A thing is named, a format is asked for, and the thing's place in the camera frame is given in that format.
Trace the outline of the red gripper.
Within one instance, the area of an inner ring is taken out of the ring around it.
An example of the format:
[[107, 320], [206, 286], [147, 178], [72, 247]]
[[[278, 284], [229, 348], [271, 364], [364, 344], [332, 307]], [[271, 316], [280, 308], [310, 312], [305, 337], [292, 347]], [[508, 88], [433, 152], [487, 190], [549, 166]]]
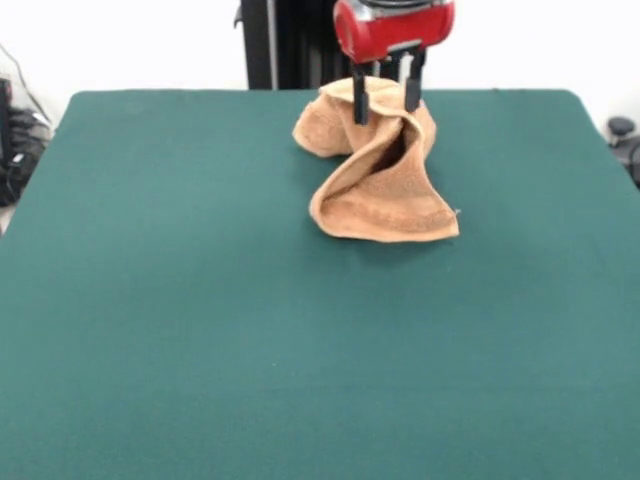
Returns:
[[356, 125], [369, 119], [367, 78], [369, 65], [397, 53], [412, 51], [405, 82], [404, 106], [414, 112], [421, 101], [425, 48], [443, 42], [450, 34], [455, 18], [452, 1], [338, 1], [333, 21], [338, 43], [351, 60], [353, 82], [353, 118]]

